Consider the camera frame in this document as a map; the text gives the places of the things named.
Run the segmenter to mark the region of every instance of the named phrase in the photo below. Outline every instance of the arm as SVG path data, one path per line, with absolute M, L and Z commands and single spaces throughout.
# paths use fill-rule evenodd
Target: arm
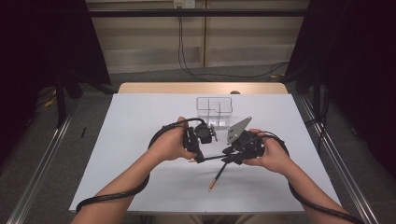
M 182 144 L 183 130 L 188 127 L 187 125 L 185 123 L 184 127 L 177 127 L 160 136 L 137 161 L 95 196 L 137 188 L 149 173 L 163 161 L 172 161 L 180 157 L 188 160 L 194 158 L 195 154 L 185 150 Z M 75 216 L 72 224 L 121 223 L 133 199 L 134 197 L 129 197 L 86 205 Z
M 263 140 L 264 155 L 257 159 L 244 160 L 244 164 L 262 166 L 272 172 L 285 176 L 298 194 L 311 203 L 315 203 L 343 213 L 347 211 L 330 198 L 315 182 L 286 154 L 275 139 Z M 350 223 L 339 217 L 333 217 L 303 205 L 312 223 Z

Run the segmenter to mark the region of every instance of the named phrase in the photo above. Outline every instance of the hand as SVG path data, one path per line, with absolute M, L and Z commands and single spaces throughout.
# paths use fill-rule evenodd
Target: hand
M 189 128 L 189 123 L 181 123 L 176 128 L 161 135 L 148 149 L 155 153 L 160 161 L 173 161 L 177 158 L 190 160 L 196 156 L 195 153 L 187 151 L 183 147 L 183 133 Z
M 249 131 L 259 136 L 265 135 L 265 133 L 260 133 L 261 130 L 259 129 L 250 129 Z M 293 165 L 294 162 L 275 139 L 262 139 L 262 143 L 265 144 L 265 151 L 262 157 L 243 160 L 243 163 L 252 166 L 262 166 L 269 171 L 285 175 L 287 169 Z

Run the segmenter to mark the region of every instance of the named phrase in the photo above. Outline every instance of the electrical outlet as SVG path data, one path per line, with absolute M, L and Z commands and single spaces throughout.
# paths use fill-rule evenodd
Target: electrical outlet
M 184 8 L 184 0 L 174 0 L 174 8 Z
M 195 8 L 195 0 L 184 0 L 184 8 Z

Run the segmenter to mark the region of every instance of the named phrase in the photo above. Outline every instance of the beige wall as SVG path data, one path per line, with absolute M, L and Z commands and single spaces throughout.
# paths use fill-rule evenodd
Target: beige wall
M 196 0 L 196 6 L 203 6 Z M 87 0 L 95 8 L 173 8 L 173 1 Z M 208 8 L 306 8 L 308 0 L 208 1 Z M 177 18 L 94 18 L 110 73 L 179 68 Z M 183 18 L 189 67 L 286 62 L 302 18 Z

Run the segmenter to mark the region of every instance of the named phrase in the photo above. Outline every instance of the transparent box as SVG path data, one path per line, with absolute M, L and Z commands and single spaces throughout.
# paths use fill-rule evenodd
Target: transparent box
M 213 125 L 216 130 L 230 127 L 233 114 L 233 99 L 231 97 L 198 97 L 196 100 L 198 118 L 207 125 Z

